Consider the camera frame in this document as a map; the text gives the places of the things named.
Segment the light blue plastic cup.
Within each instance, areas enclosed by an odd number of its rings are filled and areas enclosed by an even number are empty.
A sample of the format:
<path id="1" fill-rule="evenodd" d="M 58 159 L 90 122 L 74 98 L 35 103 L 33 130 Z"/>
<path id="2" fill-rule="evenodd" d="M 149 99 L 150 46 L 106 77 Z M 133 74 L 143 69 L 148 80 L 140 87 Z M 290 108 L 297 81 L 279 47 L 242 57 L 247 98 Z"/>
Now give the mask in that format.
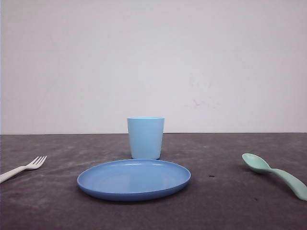
<path id="1" fill-rule="evenodd" d="M 157 160 L 161 155 L 164 117 L 128 117 L 128 132 L 133 159 Z"/>

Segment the mint green plastic spoon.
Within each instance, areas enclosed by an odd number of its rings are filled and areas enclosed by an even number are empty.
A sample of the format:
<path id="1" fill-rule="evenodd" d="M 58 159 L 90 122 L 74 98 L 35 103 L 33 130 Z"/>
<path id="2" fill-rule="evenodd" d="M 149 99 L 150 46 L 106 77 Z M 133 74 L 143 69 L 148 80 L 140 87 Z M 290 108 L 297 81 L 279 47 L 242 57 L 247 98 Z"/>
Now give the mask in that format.
<path id="1" fill-rule="evenodd" d="M 301 200 L 307 200 L 307 186 L 290 173 L 276 168 L 271 168 L 269 164 L 260 156 L 251 153 L 243 153 L 242 159 L 245 164 L 256 173 L 273 173 L 280 177 Z"/>

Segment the white plastic fork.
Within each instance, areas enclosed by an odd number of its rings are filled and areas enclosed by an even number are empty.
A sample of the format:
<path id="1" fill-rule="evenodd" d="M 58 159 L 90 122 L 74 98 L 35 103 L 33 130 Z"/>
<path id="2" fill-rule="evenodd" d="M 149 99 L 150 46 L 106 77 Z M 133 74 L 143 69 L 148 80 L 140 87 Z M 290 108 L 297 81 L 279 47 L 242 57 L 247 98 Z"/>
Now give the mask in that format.
<path id="1" fill-rule="evenodd" d="M 0 175 L 0 183 L 5 182 L 6 180 L 10 179 L 11 177 L 17 175 L 18 173 L 21 173 L 23 171 L 31 171 L 36 170 L 40 168 L 43 163 L 45 162 L 47 156 L 39 156 L 36 157 L 33 161 L 31 161 L 29 164 L 25 166 L 19 166 L 15 169 L 12 169 L 6 173 L 3 173 Z"/>

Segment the blue plastic plate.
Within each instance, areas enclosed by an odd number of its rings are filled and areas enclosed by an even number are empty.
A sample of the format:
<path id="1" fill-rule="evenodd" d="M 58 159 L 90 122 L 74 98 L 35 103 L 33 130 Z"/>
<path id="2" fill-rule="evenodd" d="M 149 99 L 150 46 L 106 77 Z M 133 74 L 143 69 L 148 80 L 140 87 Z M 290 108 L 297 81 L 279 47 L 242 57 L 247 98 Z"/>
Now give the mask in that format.
<path id="1" fill-rule="evenodd" d="M 91 167 L 78 176 L 77 184 L 95 198 L 134 202 L 172 195 L 190 179 L 190 171 L 173 162 L 129 159 Z"/>

